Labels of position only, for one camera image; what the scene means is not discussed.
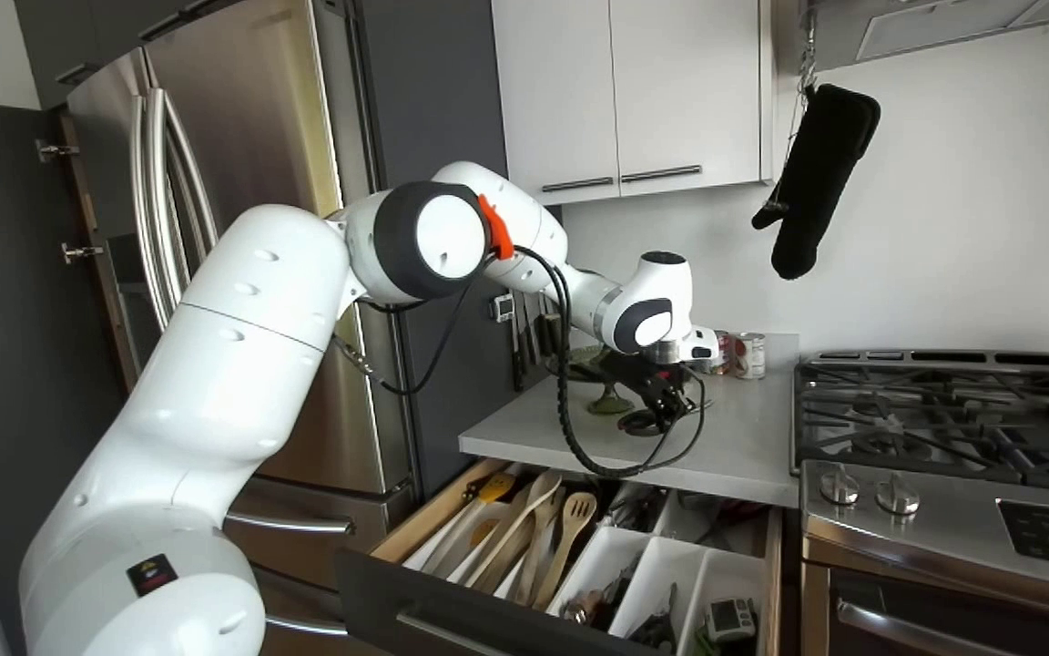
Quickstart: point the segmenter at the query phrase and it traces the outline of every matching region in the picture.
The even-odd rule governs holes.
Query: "gas stove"
[[[1049,354],[802,359],[793,468],[808,567],[1049,604]]]

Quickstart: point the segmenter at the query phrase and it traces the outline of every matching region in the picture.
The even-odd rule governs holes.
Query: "white cabinet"
[[[509,179],[547,203],[769,179],[769,5],[497,0]]]

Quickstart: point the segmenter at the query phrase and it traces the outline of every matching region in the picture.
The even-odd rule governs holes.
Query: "oven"
[[[1049,359],[793,375],[806,654],[1049,654]]]

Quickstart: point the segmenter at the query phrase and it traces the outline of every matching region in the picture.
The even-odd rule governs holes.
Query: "refrigerator handle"
[[[180,155],[181,155],[181,164],[186,164],[186,185],[193,189],[193,203],[199,211],[199,239],[204,239],[204,256],[208,256],[220,245],[220,221],[216,221],[212,203],[208,203],[208,185],[199,179],[191,130],[186,130],[181,117],[174,115],[173,94],[163,94],[163,111],[169,111],[169,127],[173,127]]]
[[[150,219],[146,111],[150,105],[139,94],[131,102],[129,170],[131,170],[136,245],[139,245],[139,259],[144,259],[144,270],[146,270],[150,303],[154,303],[157,324],[163,331],[173,303],[169,303],[169,291],[163,291],[163,274],[159,274],[159,256],[157,256],[157,239],[154,239],[154,219]]]
[[[146,189],[150,189],[150,219],[154,219],[154,235],[157,235],[157,248],[159,248],[159,274],[163,274],[163,291],[169,291],[169,303],[174,305],[181,294],[186,294],[186,285],[191,285],[191,263],[186,263],[186,253],[181,253],[181,239],[180,239],[180,228],[174,228],[174,209],[173,209],[173,196],[169,196],[169,170],[163,170],[163,88],[154,88],[150,92],[150,117],[146,117]]]

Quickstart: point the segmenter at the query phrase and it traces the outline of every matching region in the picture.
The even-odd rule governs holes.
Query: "stove knob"
[[[888,475],[877,484],[877,505],[896,518],[916,518],[923,507],[923,496],[911,484],[905,484],[896,475]]]
[[[861,484],[845,468],[821,475],[821,496],[833,507],[856,507]]]

